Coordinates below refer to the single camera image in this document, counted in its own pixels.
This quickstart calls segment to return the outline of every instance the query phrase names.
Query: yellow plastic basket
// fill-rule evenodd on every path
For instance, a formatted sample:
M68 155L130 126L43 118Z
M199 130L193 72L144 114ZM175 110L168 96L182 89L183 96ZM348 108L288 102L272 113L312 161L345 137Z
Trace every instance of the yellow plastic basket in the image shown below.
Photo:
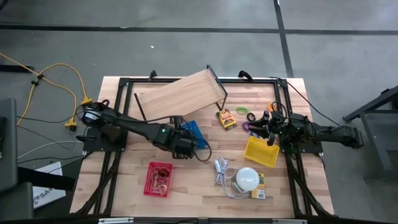
M244 156L268 167L274 167L278 157L279 146L268 146L267 142L250 136Z

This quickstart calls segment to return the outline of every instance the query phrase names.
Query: gray floor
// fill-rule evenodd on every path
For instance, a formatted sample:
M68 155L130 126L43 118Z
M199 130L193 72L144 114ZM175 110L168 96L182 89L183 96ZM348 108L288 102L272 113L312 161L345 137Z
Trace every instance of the gray floor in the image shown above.
M394 0L280 0L286 29L396 30ZM247 1L28 1L13 0L0 12L0 22L75 26L277 28L272 0ZM398 36L288 35L294 76L304 78L309 100L332 119L367 103L398 83ZM0 52L20 62L45 68L69 63L83 76L88 94L96 98L105 75L184 76L210 63L219 76L235 77L245 70L254 77L286 77L278 34L212 34L155 32L0 31ZM0 63L10 62L0 58ZM76 75L55 68L47 74L81 98ZM32 75L2 73L1 98L17 100L21 114ZM46 83L35 92L28 117L60 120L72 113L72 98ZM329 124L313 111L314 121ZM63 124L24 121L23 126L54 140L69 140ZM362 129L361 123L353 126ZM18 130L19 154L48 143ZM365 184L363 175L376 169L368 147L352 150L323 144L326 174L337 215L398 222L398 184ZM49 147L26 159L81 153ZM49 160L26 163L44 166ZM65 169L74 176L78 167Z

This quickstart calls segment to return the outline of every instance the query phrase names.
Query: white cord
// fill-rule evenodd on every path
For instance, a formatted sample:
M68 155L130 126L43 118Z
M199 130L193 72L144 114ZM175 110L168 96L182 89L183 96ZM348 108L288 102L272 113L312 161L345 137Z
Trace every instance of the white cord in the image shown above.
M78 144L83 144L83 143L80 142L80 141L59 141L59 142L50 142L50 143L48 143L48 144L39 146L39 147L37 147L37 148L35 148L35 149L33 149L33 150L31 150L31 151L29 151L29 152L27 152L27 153L21 155L21 156L19 156L18 159L20 159L20 158L22 158L22 157L24 157L24 156L26 156L26 155L29 155L30 153L32 153L32 152L34 152L34 151L36 151L36 150L39 150L39 149L41 149L41 148L43 148L43 147L51 146L51 145L53 145L53 144L58 144L58 143L78 143Z
M246 192L243 196L237 197L236 196L236 192L235 194L232 194L227 186L226 186L226 181L230 180L232 177L234 177L236 170L238 168L232 167L232 166L228 166L229 161L227 159L224 159L222 157L219 157L215 160L215 166L216 166L216 172L217 172L217 176L215 178L217 184L221 184L221 186L224 188L225 194L230 197L230 198L235 198L235 199L241 199L246 197L250 192ZM228 169L233 169L234 170L234 174L231 176L227 175L227 171Z

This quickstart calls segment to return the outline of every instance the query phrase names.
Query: small box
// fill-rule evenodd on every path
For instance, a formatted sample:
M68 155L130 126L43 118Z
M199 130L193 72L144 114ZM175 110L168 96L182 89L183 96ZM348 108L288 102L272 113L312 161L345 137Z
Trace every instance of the small box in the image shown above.
M259 173L260 183L256 189L251 191L251 198L266 199L266 185L264 184L264 174Z
M216 117L220 119L221 124L226 131L233 129L237 126L235 118L232 116L228 109L224 109L216 113Z

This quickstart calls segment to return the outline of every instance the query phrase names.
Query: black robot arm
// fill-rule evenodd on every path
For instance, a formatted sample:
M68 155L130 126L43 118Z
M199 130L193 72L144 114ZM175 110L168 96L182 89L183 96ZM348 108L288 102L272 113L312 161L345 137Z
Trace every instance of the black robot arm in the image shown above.
M118 142L122 131L131 131L144 136L159 149L172 152L175 159L192 158L197 148L195 137L180 128L181 116L170 117L175 125L173 128L168 124L149 124L123 115L104 103L91 103L84 106L81 120L85 125L98 129L105 141Z
M363 146L361 133L356 128L347 126L320 126L311 122L307 116L292 114L285 122L285 118L272 112L272 119L269 119L268 111L265 111L258 121L249 122L249 130L263 138L268 138L268 145L271 146L275 140L275 134L281 134L283 139L290 143L306 140L340 142L344 146L354 149Z

